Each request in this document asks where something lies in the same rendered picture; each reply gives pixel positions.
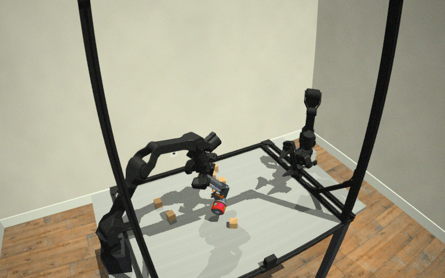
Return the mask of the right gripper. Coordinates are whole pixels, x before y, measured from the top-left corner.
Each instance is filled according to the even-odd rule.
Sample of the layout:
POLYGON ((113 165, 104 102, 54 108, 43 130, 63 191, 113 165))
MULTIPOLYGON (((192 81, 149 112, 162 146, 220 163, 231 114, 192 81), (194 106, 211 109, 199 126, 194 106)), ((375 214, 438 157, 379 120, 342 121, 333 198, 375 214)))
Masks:
MULTIPOLYGON (((291 156, 290 159, 292 161, 291 163, 292 163, 292 167, 293 167, 291 170, 286 171, 282 175, 283 177, 291 175, 291 174, 294 174, 293 176, 291 176, 292 178, 297 178, 297 179, 302 178, 301 169, 297 168, 297 164, 301 164, 301 158, 297 154, 300 153, 300 152, 304 152, 304 151, 305 150, 303 148, 296 149, 296 145, 295 145, 294 141, 285 141, 285 142, 283 142, 283 149, 282 149, 282 152, 281 152, 278 160, 281 160, 285 156, 287 156, 288 154, 291 154, 290 155, 291 156), (294 150, 296 152, 294 152, 294 150)), ((306 151, 305 151, 305 153, 306 153, 306 151)))

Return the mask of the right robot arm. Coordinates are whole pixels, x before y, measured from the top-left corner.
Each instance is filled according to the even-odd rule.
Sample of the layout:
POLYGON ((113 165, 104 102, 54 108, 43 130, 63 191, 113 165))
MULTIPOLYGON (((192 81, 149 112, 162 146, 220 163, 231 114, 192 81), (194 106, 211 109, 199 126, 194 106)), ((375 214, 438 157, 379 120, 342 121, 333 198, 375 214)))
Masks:
POLYGON ((316 144, 316 137, 314 134, 314 121, 317 113, 317 108, 320 106, 322 99, 322 92, 317 89, 309 89, 305 90, 304 96, 304 104, 307 108, 307 119, 305 122, 305 126, 302 128, 300 132, 300 148, 303 148, 305 151, 300 152, 297 155, 301 158, 300 166, 304 165, 306 168, 310 169, 312 167, 311 156, 313 154, 312 147, 316 144), (305 99, 306 98, 306 99, 305 99), (314 141, 314 142, 313 142, 314 141))

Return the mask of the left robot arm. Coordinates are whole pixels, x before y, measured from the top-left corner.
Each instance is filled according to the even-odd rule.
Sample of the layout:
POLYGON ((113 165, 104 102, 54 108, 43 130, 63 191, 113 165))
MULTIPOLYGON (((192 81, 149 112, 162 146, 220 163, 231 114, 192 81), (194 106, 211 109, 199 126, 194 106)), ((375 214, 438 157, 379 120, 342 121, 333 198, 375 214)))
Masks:
MULTIPOLYGON (((147 179, 161 154, 188 150, 186 156, 191 159, 186 162, 184 171, 186 174, 192 174, 193 171, 199 173, 197 167, 193 166, 193 163, 204 163, 207 160, 206 152, 211 153, 220 144, 221 140, 213 131, 205 138, 194 132, 189 132, 183 134, 180 138, 149 142, 146 147, 137 151, 128 161, 125 181, 130 198, 132 198, 137 186, 147 179), (146 163, 142 158, 150 153, 150 159, 146 163)), ((96 235, 99 237, 104 249, 104 255, 121 253, 121 243, 118 235, 121 234, 124 227, 124 224, 121 223, 124 212, 125 208, 118 193, 109 213, 102 217, 96 230, 96 235)))

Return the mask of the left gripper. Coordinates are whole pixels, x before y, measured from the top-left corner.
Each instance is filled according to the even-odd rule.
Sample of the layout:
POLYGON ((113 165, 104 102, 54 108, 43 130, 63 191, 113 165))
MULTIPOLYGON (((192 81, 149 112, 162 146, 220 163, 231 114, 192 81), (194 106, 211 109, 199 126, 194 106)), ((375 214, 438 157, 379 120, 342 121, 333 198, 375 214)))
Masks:
POLYGON ((192 187, 193 189, 203 189, 205 190, 207 188, 207 186, 210 185, 210 179, 208 178, 207 174, 209 174, 210 176, 213 176, 214 173, 214 168, 215 168, 215 163, 212 163, 210 160, 214 160, 214 162, 217 161, 217 154, 216 153, 210 153, 210 152, 206 152, 207 154, 207 160, 204 163, 201 164, 197 164, 197 163, 193 163, 194 166, 197 167, 198 171, 199 171, 199 176, 195 177, 192 181, 192 187), (210 157, 210 159, 209 159, 210 157))

